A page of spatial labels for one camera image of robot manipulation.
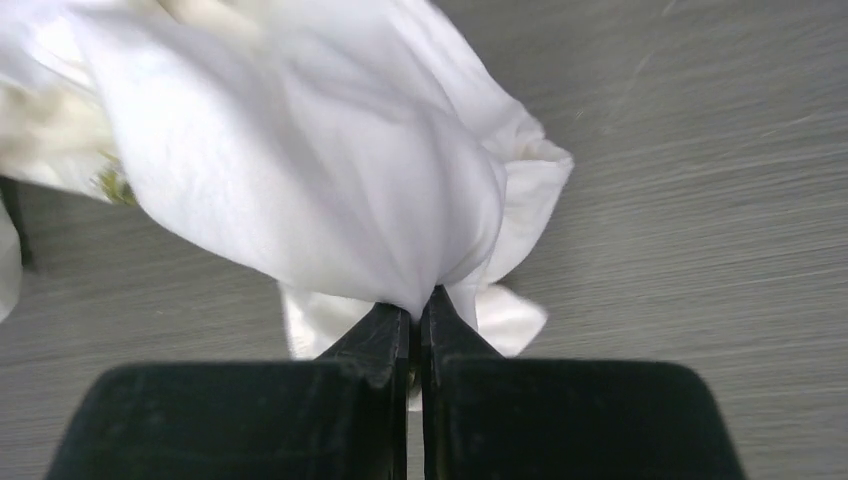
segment white fabric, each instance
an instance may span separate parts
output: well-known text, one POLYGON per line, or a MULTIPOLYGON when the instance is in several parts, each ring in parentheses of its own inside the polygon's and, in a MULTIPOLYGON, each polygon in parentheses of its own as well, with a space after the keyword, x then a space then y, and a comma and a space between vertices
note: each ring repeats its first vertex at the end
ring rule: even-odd
POLYGON ((130 10, 0 0, 0 175, 108 200, 97 181, 114 141, 66 14, 75 4, 130 10))
POLYGON ((151 2, 51 5, 19 22, 30 40, 7 39, 35 61, 14 56, 6 77, 36 98, 87 99, 89 118, 102 106, 154 220, 279 281, 294 357, 320 354, 374 302, 419 315, 439 284, 502 353, 539 332, 544 311, 491 284, 535 245, 571 157, 438 10, 151 2), (61 49, 44 33, 56 24, 61 49))

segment white cloth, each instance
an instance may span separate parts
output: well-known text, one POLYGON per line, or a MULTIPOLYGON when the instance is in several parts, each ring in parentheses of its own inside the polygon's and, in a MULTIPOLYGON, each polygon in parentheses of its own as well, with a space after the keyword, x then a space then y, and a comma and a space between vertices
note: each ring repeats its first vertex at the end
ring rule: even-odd
POLYGON ((438 10, 151 1, 53 8, 18 37, 51 55, 18 42, 35 61, 8 70, 94 99, 154 220, 279 281, 294 357, 374 302, 419 315, 439 284, 502 353, 539 332, 544 311, 492 284, 535 245, 571 157, 438 10))

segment dark object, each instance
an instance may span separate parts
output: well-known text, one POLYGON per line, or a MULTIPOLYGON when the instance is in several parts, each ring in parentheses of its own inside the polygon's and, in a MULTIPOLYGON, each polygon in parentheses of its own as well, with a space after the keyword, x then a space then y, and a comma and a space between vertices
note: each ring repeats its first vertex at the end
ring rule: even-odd
POLYGON ((9 219, 15 230, 18 231, 18 237, 21 241, 21 265, 24 268, 30 268, 32 263, 32 250, 29 248, 29 238, 24 228, 24 219, 21 214, 20 194, 18 193, 18 183, 6 177, 0 177, 0 197, 2 197, 3 205, 9 213, 9 219))
POLYGON ((428 479, 744 478, 691 370, 504 359, 442 288, 421 322, 377 305, 315 361, 113 370, 47 478, 405 479, 419 381, 428 479))

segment white garment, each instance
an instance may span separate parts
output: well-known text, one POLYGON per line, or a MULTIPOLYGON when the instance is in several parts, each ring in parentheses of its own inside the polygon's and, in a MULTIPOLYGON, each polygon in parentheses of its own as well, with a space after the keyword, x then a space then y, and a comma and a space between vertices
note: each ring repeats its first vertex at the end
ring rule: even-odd
POLYGON ((15 71, 102 105, 154 220, 280 282, 294 357, 374 302, 419 315, 439 284, 502 353, 539 332, 544 311, 491 284, 535 245, 571 157, 432 5, 123 3, 54 9, 84 63, 15 71))

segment gray tabletop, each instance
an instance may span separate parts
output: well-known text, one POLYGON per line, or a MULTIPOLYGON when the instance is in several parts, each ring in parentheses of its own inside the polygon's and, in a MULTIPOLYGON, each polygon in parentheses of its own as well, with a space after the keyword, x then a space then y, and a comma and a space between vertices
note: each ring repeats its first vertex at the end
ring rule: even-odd
MULTIPOLYGON (((848 478, 848 2, 442 5, 577 162, 507 279, 551 312, 528 354, 690 365, 751 478, 848 478)), ((110 366, 285 356, 270 279, 140 211, 21 195, 36 268, 0 324, 0 479, 44 473, 110 366)))

